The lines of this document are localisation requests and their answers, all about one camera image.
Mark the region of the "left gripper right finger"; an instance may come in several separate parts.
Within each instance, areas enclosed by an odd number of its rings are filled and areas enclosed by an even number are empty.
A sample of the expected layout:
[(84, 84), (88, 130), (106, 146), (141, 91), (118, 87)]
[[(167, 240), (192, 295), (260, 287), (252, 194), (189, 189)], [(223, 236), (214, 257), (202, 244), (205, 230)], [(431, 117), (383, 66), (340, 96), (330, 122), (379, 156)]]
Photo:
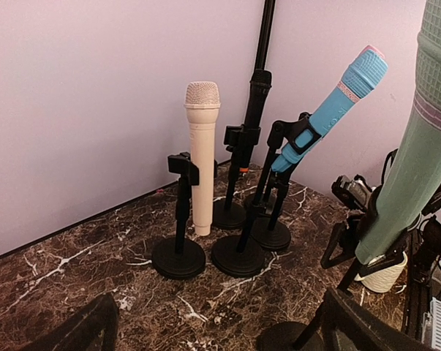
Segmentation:
[(321, 331), (325, 350), (430, 349), (386, 325), (335, 288), (328, 288), (324, 294)]

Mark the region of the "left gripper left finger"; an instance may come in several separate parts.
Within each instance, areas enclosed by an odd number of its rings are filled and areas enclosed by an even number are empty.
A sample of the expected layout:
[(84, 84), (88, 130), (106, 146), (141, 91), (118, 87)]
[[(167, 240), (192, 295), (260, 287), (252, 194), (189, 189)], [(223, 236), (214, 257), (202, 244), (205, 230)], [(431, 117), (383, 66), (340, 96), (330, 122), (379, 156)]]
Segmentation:
[(59, 327), (21, 350), (86, 350), (101, 332), (101, 350), (114, 350), (118, 333), (118, 306), (111, 293), (98, 295)]

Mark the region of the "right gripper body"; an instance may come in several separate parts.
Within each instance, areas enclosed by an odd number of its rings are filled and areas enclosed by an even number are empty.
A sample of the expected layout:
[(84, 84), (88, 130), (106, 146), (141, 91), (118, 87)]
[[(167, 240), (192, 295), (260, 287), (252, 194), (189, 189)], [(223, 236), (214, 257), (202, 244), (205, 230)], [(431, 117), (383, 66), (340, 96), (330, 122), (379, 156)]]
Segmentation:
[(331, 191), (350, 210), (366, 211), (373, 189), (362, 175), (352, 179), (340, 175), (332, 183)]

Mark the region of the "black stand of green microphone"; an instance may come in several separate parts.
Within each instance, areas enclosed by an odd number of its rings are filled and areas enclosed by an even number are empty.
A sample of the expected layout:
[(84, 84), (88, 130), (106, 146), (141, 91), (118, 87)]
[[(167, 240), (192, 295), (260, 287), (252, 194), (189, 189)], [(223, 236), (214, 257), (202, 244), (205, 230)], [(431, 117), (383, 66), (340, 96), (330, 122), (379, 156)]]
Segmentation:
[[(404, 260), (405, 231), (399, 237), (386, 243), (386, 252), (373, 257), (363, 264), (356, 257), (355, 250), (361, 241), (367, 237), (380, 217), (376, 201), (371, 200), (363, 214), (352, 215), (346, 222), (335, 224), (328, 246), (322, 256), (320, 264), (328, 269), (344, 261), (354, 259), (337, 290), (345, 293), (356, 276), (366, 277), (392, 268)], [(325, 343), (318, 334), (325, 316), (325, 302), (322, 302), (315, 312), (312, 321), (304, 325), (299, 322), (281, 322), (264, 330), (257, 338), (258, 350), (324, 350)]]

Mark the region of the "mint green microphone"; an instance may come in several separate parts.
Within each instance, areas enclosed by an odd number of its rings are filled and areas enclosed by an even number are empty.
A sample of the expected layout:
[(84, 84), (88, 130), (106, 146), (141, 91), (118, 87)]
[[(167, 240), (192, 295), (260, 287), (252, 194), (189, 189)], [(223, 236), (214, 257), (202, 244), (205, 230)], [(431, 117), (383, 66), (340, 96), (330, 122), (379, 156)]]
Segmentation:
[(362, 264), (384, 254), (410, 226), (441, 183), (441, 1), (426, 2), (410, 118), (376, 200), (377, 218), (355, 256)]

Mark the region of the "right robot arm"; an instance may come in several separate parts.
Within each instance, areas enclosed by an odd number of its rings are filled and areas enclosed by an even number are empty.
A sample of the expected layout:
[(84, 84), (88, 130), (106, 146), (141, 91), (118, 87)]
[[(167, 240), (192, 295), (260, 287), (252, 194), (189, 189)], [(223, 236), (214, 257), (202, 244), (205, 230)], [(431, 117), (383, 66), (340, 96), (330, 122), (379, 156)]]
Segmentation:
[[(341, 175), (333, 182), (331, 190), (356, 213), (334, 225), (320, 261), (324, 269), (354, 258), (357, 227), (362, 220), (376, 214), (376, 189), (371, 188), (363, 176)], [(405, 257), (409, 265), (402, 332), (441, 350), (441, 183), (402, 237), (375, 263), (364, 266), (360, 276), (368, 279), (372, 273), (393, 268)]]

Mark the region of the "black stand of pink microphone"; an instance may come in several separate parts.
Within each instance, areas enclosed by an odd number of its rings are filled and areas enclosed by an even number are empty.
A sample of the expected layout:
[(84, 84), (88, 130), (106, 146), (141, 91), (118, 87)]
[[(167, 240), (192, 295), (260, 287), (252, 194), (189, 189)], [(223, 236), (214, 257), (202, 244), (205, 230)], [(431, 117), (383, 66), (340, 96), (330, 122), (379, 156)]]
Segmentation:
[(290, 176), (290, 170), (277, 174), (274, 183), (277, 195), (271, 216), (269, 219), (257, 218), (252, 228), (251, 237), (266, 251), (283, 251), (291, 242), (289, 229), (279, 221), (279, 215), (289, 189)]

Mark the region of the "black stand of beige microphone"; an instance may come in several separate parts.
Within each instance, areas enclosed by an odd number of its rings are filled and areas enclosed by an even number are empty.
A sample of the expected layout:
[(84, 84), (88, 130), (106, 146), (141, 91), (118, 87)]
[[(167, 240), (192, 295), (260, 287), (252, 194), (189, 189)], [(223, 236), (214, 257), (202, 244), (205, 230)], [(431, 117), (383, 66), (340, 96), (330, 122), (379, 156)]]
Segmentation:
[(188, 152), (170, 155), (167, 162), (169, 172), (179, 175), (175, 210), (176, 234), (162, 239), (154, 247), (152, 265), (166, 278), (192, 279), (202, 273), (206, 266), (203, 248), (186, 237), (192, 187), (199, 184), (199, 170), (192, 163)]

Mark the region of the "black stand of blue microphone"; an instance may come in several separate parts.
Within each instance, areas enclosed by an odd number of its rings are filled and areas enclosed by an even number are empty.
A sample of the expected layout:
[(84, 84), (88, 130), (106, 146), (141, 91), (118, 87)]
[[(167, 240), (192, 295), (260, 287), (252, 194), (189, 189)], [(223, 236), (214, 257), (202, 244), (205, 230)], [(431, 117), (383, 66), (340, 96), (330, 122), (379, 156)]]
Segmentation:
[[(310, 113), (302, 113), (298, 120), (310, 115)], [(259, 274), (264, 266), (264, 249), (251, 237), (251, 232), (255, 220), (259, 218), (260, 213), (265, 208), (266, 201), (262, 198), (266, 189), (268, 187), (276, 188), (274, 183), (278, 173), (274, 172), (271, 166), (280, 155), (282, 147), (287, 144), (287, 132), (295, 122), (275, 121), (273, 123), (267, 140), (268, 153), (252, 201), (246, 211), (246, 219), (241, 228), (241, 233), (220, 238), (212, 246), (211, 259), (213, 264), (228, 276), (237, 278), (253, 277)], [(298, 164), (288, 169), (291, 174), (297, 166)]]

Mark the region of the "blue microphone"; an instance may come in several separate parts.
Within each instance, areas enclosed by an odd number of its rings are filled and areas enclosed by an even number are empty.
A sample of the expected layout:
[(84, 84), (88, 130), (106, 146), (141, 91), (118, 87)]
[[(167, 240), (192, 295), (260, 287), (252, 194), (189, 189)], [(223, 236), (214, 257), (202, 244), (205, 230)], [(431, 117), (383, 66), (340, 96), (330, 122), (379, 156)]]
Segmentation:
[(287, 144), (282, 147), (271, 169), (282, 173), (298, 164), (357, 102), (376, 88), (387, 71), (384, 55), (375, 47), (366, 46), (318, 109), (291, 125), (286, 136)]

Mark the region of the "black stand of tall microphone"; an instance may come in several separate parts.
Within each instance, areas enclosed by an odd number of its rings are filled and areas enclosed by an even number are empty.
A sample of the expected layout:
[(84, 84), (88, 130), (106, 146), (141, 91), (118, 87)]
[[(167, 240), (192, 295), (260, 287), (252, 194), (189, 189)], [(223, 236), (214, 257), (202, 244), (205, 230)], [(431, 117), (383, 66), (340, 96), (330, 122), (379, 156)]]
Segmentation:
[(227, 126), (224, 144), (232, 153), (228, 171), (228, 185), (224, 199), (214, 202), (213, 226), (224, 230), (242, 228), (246, 219), (245, 210), (233, 201), (235, 185), (245, 163), (250, 148), (257, 145), (260, 137), (260, 128), (248, 128), (243, 124), (238, 127)]

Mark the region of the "tall black microphone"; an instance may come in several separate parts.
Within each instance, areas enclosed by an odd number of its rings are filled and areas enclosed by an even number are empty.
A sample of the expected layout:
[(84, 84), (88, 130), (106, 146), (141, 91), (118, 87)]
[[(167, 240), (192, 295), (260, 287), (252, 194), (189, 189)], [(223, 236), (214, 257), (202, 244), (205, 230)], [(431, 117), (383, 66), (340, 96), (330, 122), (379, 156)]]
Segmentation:
[(240, 161), (240, 172), (247, 173), (254, 147), (260, 139), (260, 120), (265, 101), (271, 89), (272, 74), (268, 70), (256, 69), (250, 80), (249, 101), (243, 123), (246, 139)]

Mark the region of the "beige microphone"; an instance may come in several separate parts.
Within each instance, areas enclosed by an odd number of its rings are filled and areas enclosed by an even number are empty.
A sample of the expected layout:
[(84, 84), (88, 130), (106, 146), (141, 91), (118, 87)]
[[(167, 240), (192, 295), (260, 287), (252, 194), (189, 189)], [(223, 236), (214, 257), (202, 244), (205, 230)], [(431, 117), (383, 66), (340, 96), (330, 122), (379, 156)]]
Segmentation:
[(188, 84), (184, 107), (189, 122), (191, 162), (199, 170), (199, 184), (192, 187), (195, 233), (207, 236), (213, 222), (215, 129), (221, 106), (217, 84)]

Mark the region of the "cream ribbed mug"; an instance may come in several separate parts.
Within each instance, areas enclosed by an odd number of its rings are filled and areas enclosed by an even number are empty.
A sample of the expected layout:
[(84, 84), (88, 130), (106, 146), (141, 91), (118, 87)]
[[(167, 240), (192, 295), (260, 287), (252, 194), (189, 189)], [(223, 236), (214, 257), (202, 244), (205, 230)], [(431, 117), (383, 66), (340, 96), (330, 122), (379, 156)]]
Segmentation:
[(407, 261), (407, 255), (405, 252), (403, 252), (403, 258), (400, 259), (397, 264), (384, 268), (375, 273), (371, 273), (368, 276), (361, 277), (359, 274), (357, 274), (354, 280), (356, 282), (360, 282), (363, 286), (374, 293), (387, 293), (401, 275)]

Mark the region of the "black right corner post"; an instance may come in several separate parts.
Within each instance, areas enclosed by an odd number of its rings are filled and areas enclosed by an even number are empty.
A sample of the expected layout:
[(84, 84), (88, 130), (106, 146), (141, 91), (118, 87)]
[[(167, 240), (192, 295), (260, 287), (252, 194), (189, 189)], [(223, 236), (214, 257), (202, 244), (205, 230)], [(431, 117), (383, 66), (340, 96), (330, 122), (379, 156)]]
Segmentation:
[(257, 52), (256, 52), (254, 70), (265, 69), (265, 63), (268, 54), (268, 46), (271, 38), (275, 5), (276, 5), (275, 0), (264, 1), (263, 15), (262, 15), (260, 33), (257, 43)]

